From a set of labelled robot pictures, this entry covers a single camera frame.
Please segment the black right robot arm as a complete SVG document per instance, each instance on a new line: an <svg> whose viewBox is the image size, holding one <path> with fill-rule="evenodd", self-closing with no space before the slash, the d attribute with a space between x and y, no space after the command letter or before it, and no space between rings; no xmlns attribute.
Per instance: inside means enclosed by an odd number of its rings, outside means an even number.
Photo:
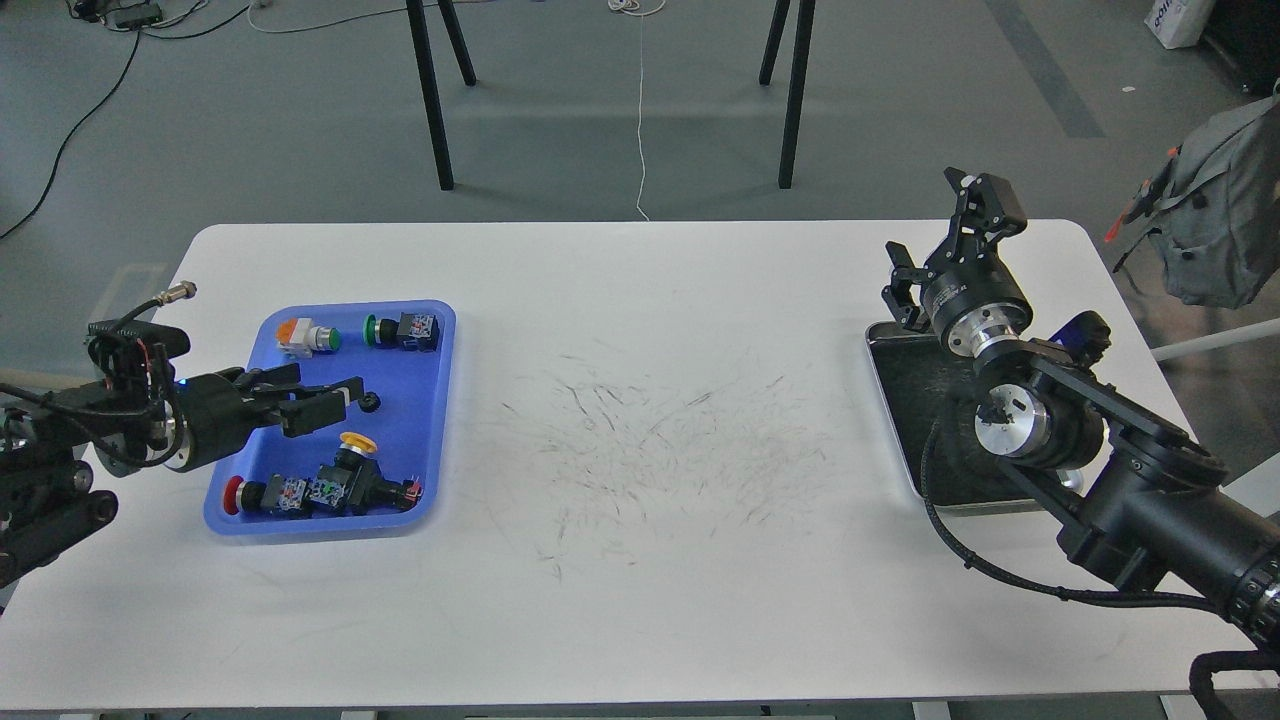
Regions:
<svg viewBox="0 0 1280 720"><path fill-rule="evenodd" d="M1230 719L1213 676L1277 670L1276 524L1222 492L1225 466L1184 429L1096 378L1110 345L1097 313L1050 340L1023 338L1033 310L998 243L1027 228L1027 214L1005 178L943 174L956 196L946 236L922 265L887 243L892 272L881 292L901 329L972 364L972 384L943 404L922 450L918 493L931 525L965 568L1006 585L1096 607L1192 609L1234 625L1251 650L1202 653L1189 667L1204 716ZM933 455L963 404L979 446L1059 520L1060 550L1106 591L1019 577L943 524L931 496Z"/></svg>

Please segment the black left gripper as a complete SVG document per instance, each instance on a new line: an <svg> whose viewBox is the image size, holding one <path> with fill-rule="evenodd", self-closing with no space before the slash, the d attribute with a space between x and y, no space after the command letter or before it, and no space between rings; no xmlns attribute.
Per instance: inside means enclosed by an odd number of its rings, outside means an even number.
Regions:
<svg viewBox="0 0 1280 720"><path fill-rule="evenodd" d="M183 433L164 466L191 471L232 456L260 428L280 427L287 438L308 436L343 421L349 401L364 398L361 377L307 386L300 364L193 375L175 387Z"/></svg>

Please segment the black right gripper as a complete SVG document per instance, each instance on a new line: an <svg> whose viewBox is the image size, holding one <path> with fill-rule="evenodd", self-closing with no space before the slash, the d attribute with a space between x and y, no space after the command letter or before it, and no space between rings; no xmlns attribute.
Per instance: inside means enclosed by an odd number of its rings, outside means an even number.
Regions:
<svg viewBox="0 0 1280 720"><path fill-rule="evenodd" d="M989 173L947 167L943 177L956 195L946 242L997 246L1029 224L1010 182ZM916 266L906 246L884 245L890 281L881 297L900 329L932 333L957 357L979 357L1005 340L1019 340L1034 316L1025 295L995 249L947 251L942 247Z"/></svg>

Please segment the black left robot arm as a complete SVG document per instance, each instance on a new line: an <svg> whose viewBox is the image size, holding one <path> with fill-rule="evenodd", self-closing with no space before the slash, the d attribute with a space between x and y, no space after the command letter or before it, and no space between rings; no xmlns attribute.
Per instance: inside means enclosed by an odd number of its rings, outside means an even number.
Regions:
<svg viewBox="0 0 1280 720"><path fill-rule="evenodd" d="M4 585L115 519L116 496L93 488L79 456L86 445L116 477L155 466L189 471L239 452L260 428L298 437L342 421L351 406L379 409L361 378L305 386L294 363L179 379L172 361L189 351L189 337L142 315L195 293L182 281L122 318L90 324L93 382L45 393L3 386L13 398L3 410Z"/></svg>

